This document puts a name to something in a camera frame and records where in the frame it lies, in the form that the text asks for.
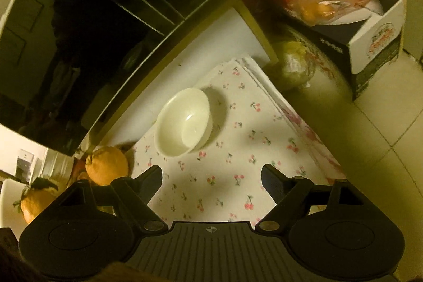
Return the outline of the cream bowl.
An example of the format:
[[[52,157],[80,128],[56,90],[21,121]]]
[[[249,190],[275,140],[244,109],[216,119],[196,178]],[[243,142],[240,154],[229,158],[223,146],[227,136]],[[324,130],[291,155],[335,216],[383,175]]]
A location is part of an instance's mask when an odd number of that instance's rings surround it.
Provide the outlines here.
[[[155,122],[154,142],[167,158],[178,158],[201,148],[212,131],[212,114],[207,95],[187,88],[171,97]]]

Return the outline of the large orange citrus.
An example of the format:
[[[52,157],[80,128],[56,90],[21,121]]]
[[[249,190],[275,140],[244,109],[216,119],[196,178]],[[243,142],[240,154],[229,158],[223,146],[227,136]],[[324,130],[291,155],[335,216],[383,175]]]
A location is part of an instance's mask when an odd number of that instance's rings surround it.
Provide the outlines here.
[[[107,186],[113,180],[127,177],[130,172],[128,160],[116,147],[101,147],[87,156],[85,169],[89,178],[97,185]]]

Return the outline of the cherry print tablecloth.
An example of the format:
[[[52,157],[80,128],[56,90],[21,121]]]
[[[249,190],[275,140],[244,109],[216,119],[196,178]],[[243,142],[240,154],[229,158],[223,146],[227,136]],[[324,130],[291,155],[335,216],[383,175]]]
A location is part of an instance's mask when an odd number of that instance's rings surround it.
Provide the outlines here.
[[[149,130],[129,152],[133,175],[161,167],[163,183],[149,206],[166,223],[258,223],[274,206],[261,182],[266,164],[321,185],[343,177],[338,161],[251,57],[217,65],[199,87],[213,118],[205,146],[168,158]]]

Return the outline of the large orange with leaves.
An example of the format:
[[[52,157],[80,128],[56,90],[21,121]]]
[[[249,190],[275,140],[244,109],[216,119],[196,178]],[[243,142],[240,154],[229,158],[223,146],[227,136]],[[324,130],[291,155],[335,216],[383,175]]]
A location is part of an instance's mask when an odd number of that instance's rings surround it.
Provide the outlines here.
[[[13,206],[20,213],[26,224],[30,224],[59,195],[59,187],[51,180],[37,177],[24,187],[19,200]]]

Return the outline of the white appliance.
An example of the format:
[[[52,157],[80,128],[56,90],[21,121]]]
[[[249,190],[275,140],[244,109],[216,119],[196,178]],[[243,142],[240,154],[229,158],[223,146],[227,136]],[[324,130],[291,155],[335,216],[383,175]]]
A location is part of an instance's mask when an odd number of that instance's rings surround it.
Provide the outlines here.
[[[2,228],[10,228],[19,238],[27,224],[19,210],[25,184],[12,179],[4,180],[1,186],[0,221]]]

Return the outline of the clear bag with fruit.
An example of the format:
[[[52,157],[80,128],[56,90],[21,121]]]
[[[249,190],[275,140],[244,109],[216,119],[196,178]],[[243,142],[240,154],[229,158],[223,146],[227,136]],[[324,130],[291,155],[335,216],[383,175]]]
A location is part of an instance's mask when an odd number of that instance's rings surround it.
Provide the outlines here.
[[[282,91],[308,87],[315,74],[315,62],[310,50],[299,41],[279,41],[273,45],[278,63],[270,72]]]

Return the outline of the black white cardboard box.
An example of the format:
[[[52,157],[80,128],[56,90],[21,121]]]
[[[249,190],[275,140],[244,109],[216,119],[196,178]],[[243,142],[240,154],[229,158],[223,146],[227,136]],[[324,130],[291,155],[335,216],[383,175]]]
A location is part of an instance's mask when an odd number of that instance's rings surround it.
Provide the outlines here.
[[[285,22],[338,68],[357,99],[375,73],[399,54],[405,8],[404,0],[371,0],[332,24]]]

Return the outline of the black microwave oven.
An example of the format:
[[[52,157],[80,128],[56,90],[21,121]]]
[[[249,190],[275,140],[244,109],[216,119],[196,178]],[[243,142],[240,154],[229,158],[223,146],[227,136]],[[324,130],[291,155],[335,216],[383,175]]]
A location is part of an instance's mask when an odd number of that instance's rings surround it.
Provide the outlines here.
[[[220,0],[12,0],[1,25],[1,123],[73,155]]]

